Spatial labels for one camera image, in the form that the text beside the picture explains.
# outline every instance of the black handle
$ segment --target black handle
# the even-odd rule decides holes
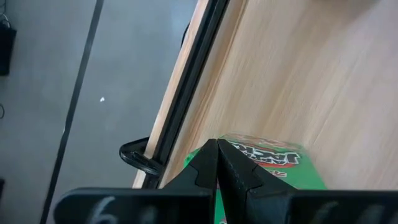
[[[146,174],[160,176],[163,166],[144,156],[149,137],[126,143],[120,147],[119,156],[127,164],[144,171]]]

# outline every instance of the gray floor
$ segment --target gray floor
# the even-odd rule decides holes
[[[105,0],[55,198],[76,187],[131,186],[136,171],[119,146],[149,135],[195,4]],[[8,2],[18,33],[12,72],[0,78],[0,223],[40,220],[94,5]]]

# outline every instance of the green package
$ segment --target green package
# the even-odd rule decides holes
[[[298,144],[280,142],[242,134],[227,134],[220,139],[229,141],[236,149],[274,176],[297,189],[326,189],[304,148]],[[184,167],[199,152],[191,152]],[[215,224],[226,224],[221,191],[216,192]]]

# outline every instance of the red logo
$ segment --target red logo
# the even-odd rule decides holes
[[[262,167],[288,168],[299,164],[300,155],[297,152],[278,152],[265,147],[229,143]]]

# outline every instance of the wooden surface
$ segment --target wooden surface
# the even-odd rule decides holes
[[[302,144],[331,189],[396,189],[398,1],[243,9],[203,72],[163,184],[190,151],[233,131]]]
[[[184,43],[183,43],[183,45],[181,47],[181,51],[178,55],[177,62],[174,65],[172,76],[170,78],[169,84],[167,85],[167,89],[166,89],[165,95],[163,97],[162,104],[161,104],[159,112],[156,116],[154,127],[152,128],[152,132],[149,136],[148,145],[147,145],[147,147],[145,149],[145,153],[144,153],[144,155],[148,158],[152,158],[152,156],[154,155],[156,144],[157,144],[157,141],[159,140],[160,132],[162,131],[167,113],[169,112],[169,108],[172,103],[174,93],[175,93],[178,83],[180,81],[181,74],[182,74],[184,66],[185,66],[185,62],[187,61],[187,58],[191,51],[193,41],[198,32],[198,28],[199,28],[199,25],[202,20],[203,13],[206,9],[207,4],[208,4],[208,0],[199,0],[196,5],[195,11],[193,12],[193,16],[192,16],[187,34],[184,39]],[[142,183],[144,182],[145,176],[146,176],[145,172],[143,172],[141,170],[137,171],[136,178],[134,179],[134,183],[133,183],[132,187],[133,188],[141,188]]]

